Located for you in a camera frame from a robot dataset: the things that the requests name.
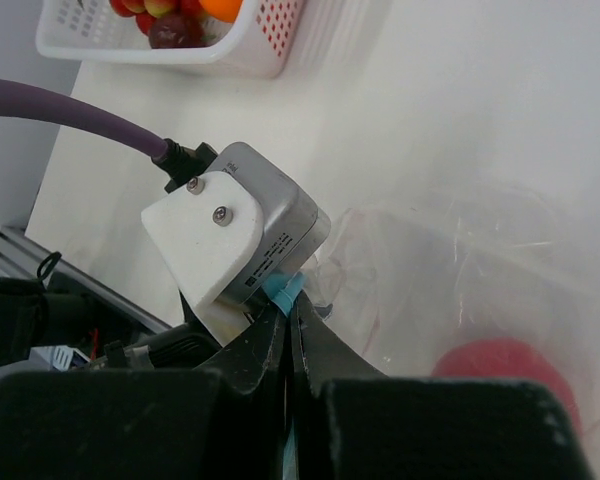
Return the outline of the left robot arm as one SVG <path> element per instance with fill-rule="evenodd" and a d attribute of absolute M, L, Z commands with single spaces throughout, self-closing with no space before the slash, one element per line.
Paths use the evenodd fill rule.
<path fill-rule="evenodd" d="M 49 254 L 32 279 L 0 278 L 0 367 L 40 347 L 78 350 L 83 370 L 195 368 L 220 351 L 189 307 L 184 324 L 155 333 L 125 299 L 58 271 L 61 259 Z"/>

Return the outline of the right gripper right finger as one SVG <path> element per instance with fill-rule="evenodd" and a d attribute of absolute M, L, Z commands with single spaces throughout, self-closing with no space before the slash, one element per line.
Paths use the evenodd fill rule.
<path fill-rule="evenodd" d="M 322 320 L 289 317 L 302 479 L 590 479 L 566 411 L 519 379 L 390 377 Z"/>

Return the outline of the fake orange fruit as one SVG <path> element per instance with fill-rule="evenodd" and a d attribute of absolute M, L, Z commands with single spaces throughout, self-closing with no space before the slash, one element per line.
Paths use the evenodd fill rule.
<path fill-rule="evenodd" d="M 234 23 L 238 17 L 242 0 L 200 0 L 203 10 L 214 19 L 224 23 Z"/>

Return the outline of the dark red fake plum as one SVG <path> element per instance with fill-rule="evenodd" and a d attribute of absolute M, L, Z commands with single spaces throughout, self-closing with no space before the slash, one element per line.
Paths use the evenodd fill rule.
<path fill-rule="evenodd" d="M 206 46 L 205 33 L 193 17 L 172 13 L 157 19 L 149 29 L 152 49 L 201 48 Z"/>

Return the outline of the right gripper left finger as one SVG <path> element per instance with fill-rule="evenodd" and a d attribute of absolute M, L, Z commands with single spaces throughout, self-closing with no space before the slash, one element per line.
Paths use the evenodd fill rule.
<path fill-rule="evenodd" d="M 0 479 L 279 479 L 287 320 L 267 307 L 193 369 L 0 380 Z"/>

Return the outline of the clear zip top bag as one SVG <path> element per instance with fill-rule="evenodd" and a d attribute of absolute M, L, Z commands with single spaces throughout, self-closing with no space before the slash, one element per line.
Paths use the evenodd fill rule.
<path fill-rule="evenodd" d="M 394 195 L 345 211 L 301 272 L 320 317 L 388 375 L 431 374 L 478 340 L 535 348 L 600 478 L 600 254 L 562 205 L 504 184 Z"/>

